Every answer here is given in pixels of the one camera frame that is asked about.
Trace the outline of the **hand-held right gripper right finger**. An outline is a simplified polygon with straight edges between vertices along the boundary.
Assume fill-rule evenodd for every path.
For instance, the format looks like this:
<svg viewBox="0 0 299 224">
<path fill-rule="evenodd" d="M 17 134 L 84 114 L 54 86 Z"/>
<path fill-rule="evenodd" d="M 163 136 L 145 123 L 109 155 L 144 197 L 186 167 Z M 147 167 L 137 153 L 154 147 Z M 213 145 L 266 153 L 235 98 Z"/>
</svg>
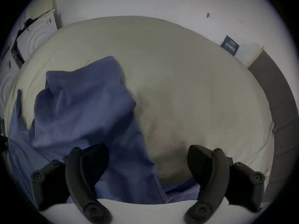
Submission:
<svg viewBox="0 0 299 224">
<path fill-rule="evenodd" d="M 206 223 L 224 198 L 229 205 L 259 212 L 264 195 L 264 174 L 241 162 L 234 163 L 220 148 L 212 151 L 201 145 L 189 147 L 187 163 L 200 191 L 197 202 L 184 215 L 185 223 Z"/>
</svg>

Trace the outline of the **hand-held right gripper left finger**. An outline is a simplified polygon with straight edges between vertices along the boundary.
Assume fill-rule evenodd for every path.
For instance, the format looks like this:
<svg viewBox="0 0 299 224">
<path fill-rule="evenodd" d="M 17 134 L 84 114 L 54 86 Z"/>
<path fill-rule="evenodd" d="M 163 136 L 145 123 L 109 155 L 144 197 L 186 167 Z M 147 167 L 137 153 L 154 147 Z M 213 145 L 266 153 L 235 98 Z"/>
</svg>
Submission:
<svg viewBox="0 0 299 224">
<path fill-rule="evenodd" d="M 52 160 L 31 174 L 31 191 L 38 211 L 64 204 L 69 197 L 93 224 L 110 224 L 110 211 L 97 200 L 95 184 L 109 162 L 106 145 L 75 147 L 62 161 Z"/>
</svg>

